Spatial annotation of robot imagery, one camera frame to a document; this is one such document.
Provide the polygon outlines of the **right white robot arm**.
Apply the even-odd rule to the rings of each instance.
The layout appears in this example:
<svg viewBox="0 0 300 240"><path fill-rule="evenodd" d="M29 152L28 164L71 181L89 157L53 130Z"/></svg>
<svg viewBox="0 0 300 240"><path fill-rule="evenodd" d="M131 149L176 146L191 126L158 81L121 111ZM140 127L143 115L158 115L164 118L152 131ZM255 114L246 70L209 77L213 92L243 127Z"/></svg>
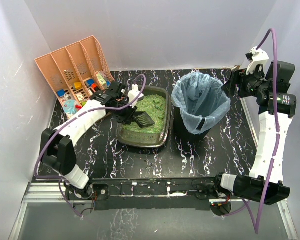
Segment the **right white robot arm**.
<svg viewBox="0 0 300 240"><path fill-rule="evenodd" d="M264 200L273 205L289 197L291 189L284 186L283 154L290 124L296 113L297 98L288 93L295 65L279 61L277 77L274 65L267 73L258 64L254 73L234 70L222 86L228 97L255 97L259 106L259 139L255 161L248 176L220 174L216 188L224 193L254 202Z"/></svg>

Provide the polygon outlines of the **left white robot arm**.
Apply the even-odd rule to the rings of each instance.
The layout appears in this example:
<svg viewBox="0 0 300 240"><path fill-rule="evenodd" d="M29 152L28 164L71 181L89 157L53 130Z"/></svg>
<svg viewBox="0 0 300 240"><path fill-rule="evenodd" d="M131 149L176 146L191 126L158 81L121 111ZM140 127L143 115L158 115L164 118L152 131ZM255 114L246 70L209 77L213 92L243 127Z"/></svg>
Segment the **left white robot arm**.
<svg viewBox="0 0 300 240"><path fill-rule="evenodd" d="M113 114L121 124L134 120L137 103L143 96L144 87L133 84L131 90L117 81L109 88L94 88L86 104L62 125L41 135L38 163L50 167L61 180L75 190L83 191L89 186L90 178L77 164L75 146L80 138L108 113Z"/></svg>

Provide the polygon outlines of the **black slotted litter scoop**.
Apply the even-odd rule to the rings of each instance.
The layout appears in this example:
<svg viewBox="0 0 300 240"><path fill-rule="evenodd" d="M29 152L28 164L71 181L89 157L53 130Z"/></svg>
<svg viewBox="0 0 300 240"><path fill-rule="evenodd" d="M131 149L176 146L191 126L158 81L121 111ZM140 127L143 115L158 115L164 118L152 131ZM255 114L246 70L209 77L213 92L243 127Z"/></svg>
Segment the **black slotted litter scoop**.
<svg viewBox="0 0 300 240"><path fill-rule="evenodd" d="M132 121L136 122L140 128L147 128L155 124L154 120L145 111L136 111L132 115Z"/></svg>

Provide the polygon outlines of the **dark green litter box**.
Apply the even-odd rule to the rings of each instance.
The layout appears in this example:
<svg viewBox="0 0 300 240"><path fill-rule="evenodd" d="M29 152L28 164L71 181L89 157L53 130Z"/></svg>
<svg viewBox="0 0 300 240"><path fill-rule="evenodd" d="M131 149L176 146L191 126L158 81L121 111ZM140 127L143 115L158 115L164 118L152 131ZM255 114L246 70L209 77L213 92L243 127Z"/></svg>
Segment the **dark green litter box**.
<svg viewBox="0 0 300 240"><path fill-rule="evenodd" d="M131 124L119 124L117 140L136 148L159 148L164 145L171 120L171 97L167 90L146 86L144 99L136 105Z"/></svg>

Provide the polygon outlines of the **black trash bin blue bag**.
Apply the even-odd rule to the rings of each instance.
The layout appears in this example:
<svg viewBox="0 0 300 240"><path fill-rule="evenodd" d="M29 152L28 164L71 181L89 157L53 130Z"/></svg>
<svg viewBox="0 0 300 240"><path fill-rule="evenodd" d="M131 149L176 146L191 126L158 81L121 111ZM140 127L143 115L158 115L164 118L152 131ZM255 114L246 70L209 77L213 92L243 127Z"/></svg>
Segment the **black trash bin blue bag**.
<svg viewBox="0 0 300 240"><path fill-rule="evenodd" d="M201 139L229 112L231 99L223 83L209 74L192 72L178 80L171 94L177 136Z"/></svg>

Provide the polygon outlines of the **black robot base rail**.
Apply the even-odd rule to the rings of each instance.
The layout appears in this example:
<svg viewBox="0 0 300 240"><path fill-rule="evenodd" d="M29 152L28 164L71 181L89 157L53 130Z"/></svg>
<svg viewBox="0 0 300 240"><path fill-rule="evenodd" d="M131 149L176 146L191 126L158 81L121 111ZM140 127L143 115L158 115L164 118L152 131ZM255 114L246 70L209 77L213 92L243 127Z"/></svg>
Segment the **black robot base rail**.
<svg viewBox="0 0 300 240"><path fill-rule="evenodd" d="M214 177L91 179L84 189L64 183L65 196L75 205L87 203L91 211L119 209L195 209L217 216L230 213L240 201L217 186Z"/></svg>

